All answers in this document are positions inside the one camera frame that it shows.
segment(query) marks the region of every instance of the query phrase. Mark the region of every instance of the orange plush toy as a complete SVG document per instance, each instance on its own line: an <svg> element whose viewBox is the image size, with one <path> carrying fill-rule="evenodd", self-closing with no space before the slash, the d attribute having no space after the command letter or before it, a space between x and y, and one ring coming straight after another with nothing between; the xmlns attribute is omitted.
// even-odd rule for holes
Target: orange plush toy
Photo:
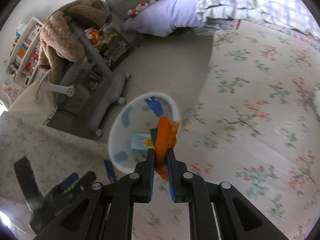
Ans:
<svg viewBox="0 0 320 240"><path fill-rule="evenodd" d="M165 116L160 117L155 145L155 170L166 181L168 181L167 150L176 145L178 128L178 121L170 121Z"/></svg>

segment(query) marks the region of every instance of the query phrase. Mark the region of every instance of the plaid blanket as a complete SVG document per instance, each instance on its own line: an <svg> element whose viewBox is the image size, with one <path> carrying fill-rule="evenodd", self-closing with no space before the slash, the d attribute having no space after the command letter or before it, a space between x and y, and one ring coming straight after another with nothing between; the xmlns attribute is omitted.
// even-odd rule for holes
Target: plaid blanket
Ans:
<svg viewBox="0 0 320 240"><path fill-rule="evenodd" d="M320 27L301 0L196 0L198 19L247 19L297 29L320 39Z"/></svg>

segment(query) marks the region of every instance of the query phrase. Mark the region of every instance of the hello kitty plush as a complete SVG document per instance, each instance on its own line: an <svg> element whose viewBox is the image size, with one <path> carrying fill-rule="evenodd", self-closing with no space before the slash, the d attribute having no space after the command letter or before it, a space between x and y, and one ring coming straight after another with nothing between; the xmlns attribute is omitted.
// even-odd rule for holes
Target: hello kitty plush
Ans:
<svg viewBox="0 0 320 240"><path fill-rule="evenodd" d="M142 3L138 4L138 6L135 8L135 10L129 10L128 11L128 16L130 18L135 18L141 11L143 11L148 6L149 6L148 3L142 2Z"/></svg>

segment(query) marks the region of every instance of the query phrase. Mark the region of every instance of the caster wheel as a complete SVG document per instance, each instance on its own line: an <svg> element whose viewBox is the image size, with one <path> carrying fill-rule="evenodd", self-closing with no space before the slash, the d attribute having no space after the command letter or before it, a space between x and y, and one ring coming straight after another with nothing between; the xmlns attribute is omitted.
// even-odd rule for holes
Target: caster wheel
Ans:
<svg viewBox="0 0 320 240"><path fill-rule="evenodd" d="M98 130L96 130L95 134L96 134L96 136L101 137L103 134L103 130L98 129Z"/></svg>
<svg viewBox="0 0 320 240"><path fill-rule="evenodd" d="M130 78L131 78L131 74L126 73L126 74L125 74L125 80L129 80Z"/></svg>
<svg viewBox="0 0 320 240"><path fill-rule="evenodd" d="M125 98L119 98L118 99L118 104L119 105L125 105L126 102L127 102L127 99L125 99Z"/></svg>

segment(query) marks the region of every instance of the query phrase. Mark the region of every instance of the floral mattress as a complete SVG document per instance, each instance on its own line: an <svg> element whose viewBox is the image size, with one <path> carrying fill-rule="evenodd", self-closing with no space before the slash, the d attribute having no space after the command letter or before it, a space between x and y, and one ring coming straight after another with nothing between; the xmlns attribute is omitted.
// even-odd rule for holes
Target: floral mattress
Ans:
<svg viewBox="0 0 320 240"><path fill-rule="evenodd" d="M320 123L311 94L320 49L304 35L242 21L215 33L209 73L175 154L206 181L229 181L290 240L320 215ZM186 203L155 174L150 204L136 204L132 239L189 239Z"/></svg>

